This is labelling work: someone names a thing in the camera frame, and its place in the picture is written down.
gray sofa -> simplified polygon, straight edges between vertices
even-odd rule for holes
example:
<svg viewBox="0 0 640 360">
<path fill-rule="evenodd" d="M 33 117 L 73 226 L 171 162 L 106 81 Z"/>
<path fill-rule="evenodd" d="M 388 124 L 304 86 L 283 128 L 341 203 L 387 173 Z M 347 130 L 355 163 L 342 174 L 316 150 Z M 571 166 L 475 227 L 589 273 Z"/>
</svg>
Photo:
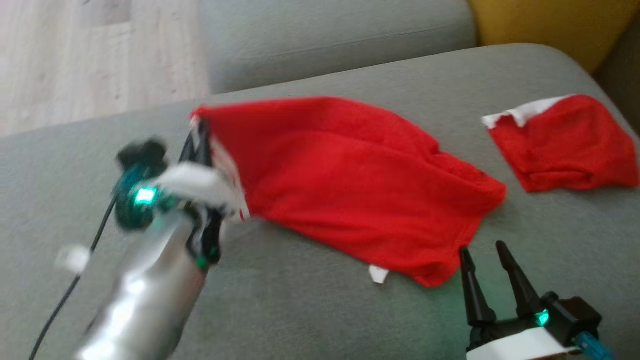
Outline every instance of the gray sofa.
<svg viewBox="0 0 640 360">
<path fill-rule="evenodd" d="M 250 71 L 238 66 L 226 72 L 230 77 L 221 82 L 221 91 L 253 84 Z M 255 84 L 307 74 L 269 75 Z M 600 99 L 632 134 L 573 60 L 548 47 L 515 44 L 386 63 L 2 139 L 8 191 L 3 194 L 0 252 L 1 357 L 27 357 L 71 282 L 72 275 L 53 268 L 54 258 L 64 244 L 91 242 L 119 176 L 114 156 L 121 147 L 155 135 L 166 140 L 175 160 L 188 115 L 198 104 L 332 95 L 395 111 L 438 139 L 444 151 L 507 184 L 504 205 L 484 220 L 470 246 L 499 318 L 515 315 L 494 247 L 504 240 L 540 293 L 555 290 L 561 297 L 586 299 L 604 316 L 602 341 L 619 359 L 637 359 L 640 192 L 607 188 L 527 194 L 480 123 L 483 115 L 525 102 L 577 93 Z M 70 358 L 108 294 L 120 258 L 139 237 L 109 223 L 39 359 Z M 423 288 L 399 274 L 378 286 L 367 264 L 260 220 L 233 228 L 222 247 L 223 258 L 209 274 L 174 359 L 465 358 L 470 328 L 459 274 L 438 288 Z"/>
<path fill-rule="evenodd" d="M 466 0 L 201 0 L 212 94 L 476 46 Z"/>
</svg>

black cable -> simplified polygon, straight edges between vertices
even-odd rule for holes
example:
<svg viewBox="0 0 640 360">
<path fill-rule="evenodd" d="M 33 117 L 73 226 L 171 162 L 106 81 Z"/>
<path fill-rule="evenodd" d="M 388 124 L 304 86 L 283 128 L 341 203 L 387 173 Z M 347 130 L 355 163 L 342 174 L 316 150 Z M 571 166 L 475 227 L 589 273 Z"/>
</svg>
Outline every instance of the black cable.
<svg viewBox="0 0 640 360">
<path fill-rule="evenodd" d="M 111 199 L 111 204 L 109 204 L 109 207 L 107 208 L 107 211 L 104 214 L 104 217 L 102 217 L 102 222 L 100 223 L 98 232 L 95 234 L 93 243 L 89 248 L 89 251 L 91 254 L 93 254 L 93 251 L 95 251 L 95 248 L 98 246 L 98 241 L 100 241 L 100 237 L 102 236 L 104 227 L 107 225 L 107 220 L 109 220 L 109 216 L 111 215 L 111 212 L 113 211 L 113 207 L 115 206 L 115 204 L 116 204 L 116 197 L 113 197 L 113 199 Z M 40 345 L 42 345 L 42 341 L 44 340 L 44 337 L 47 335 L 47 331 L 49 331 L 49 328 L 51 327 L 53 320 L 56 319 L 56 316 L 58 315 L 60 310 L 62 310 L 62 307 L 67 302 L 67 299 L 69 299 L 69 296 L 71 296 L 71 293 L 74 291 L 79 281 L 80 281 L 80 275 L 76 276 L 76 278 L 73 280 L 73 282 L 67 289 L 67 292 L 64 294 L 64 296 L 62 296 L 62 299 L 60 299 L 60 302 L 58 303 L 58 306 L 56 306 L 56 309 L 53 311 L 53 313 L 51 313 L 51 316 L 47 320 L 47 323 L 42 328 L 42 331 L 40 331 L 40 335 L 36 340 L 36 344 L 33 345 L 33 350 L 31 350 L 31 356 L 29 356 L 29 360 L 34 360 L 36 358 L 36 354 L 38 354 L 38 350 L 40 350 Z"/>
</svg>

red cloth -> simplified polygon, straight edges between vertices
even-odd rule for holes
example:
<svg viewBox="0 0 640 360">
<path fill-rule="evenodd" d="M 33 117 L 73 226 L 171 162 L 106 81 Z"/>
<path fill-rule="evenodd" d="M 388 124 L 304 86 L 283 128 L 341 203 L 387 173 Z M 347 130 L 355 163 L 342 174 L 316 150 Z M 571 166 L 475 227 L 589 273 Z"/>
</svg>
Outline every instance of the red cloth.
<svg viewBox="0 0 640 360">
<path fill-rule="evenodd" d="M 235 160 L 252 215 L 438 286 L 505 186 L 400 116 L 346 99 L 194 112 Z"/>
<path fill-rule="evenodd" d="M 638 186 L 633 140 L 592 97 L 561 99 L 524 127 L 504 115 L 489 132 L 527 192 Z"/>
</svg>

blue connector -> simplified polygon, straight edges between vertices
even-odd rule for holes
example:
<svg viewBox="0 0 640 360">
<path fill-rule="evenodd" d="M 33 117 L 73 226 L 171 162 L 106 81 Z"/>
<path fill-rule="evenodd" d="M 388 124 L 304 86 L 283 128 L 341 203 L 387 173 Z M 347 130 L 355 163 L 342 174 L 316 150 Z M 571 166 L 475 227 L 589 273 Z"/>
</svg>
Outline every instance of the blue connector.
<svg viewBox="0 0 640 360">
<path fill-rule="evenodd" d="M 575 338 L 575 344 L 585 355 L 594 360 L 615 360 L 613 353 L 586 331 Z"/>
</svg>

yellow pillow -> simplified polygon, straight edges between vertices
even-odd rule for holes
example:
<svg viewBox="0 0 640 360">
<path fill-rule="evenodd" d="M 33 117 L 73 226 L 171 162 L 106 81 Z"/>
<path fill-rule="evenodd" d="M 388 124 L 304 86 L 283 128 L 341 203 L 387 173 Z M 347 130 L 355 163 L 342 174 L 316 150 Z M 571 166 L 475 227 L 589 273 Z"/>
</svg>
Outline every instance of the yellow pillow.
<svg viewBox="0 0 640 360">
<path fill-rule="evenodd" d="M 555 47 L 593 73 L 640 8 L 640 0 L 468 0 L 481 45 Z"/>
</svg>

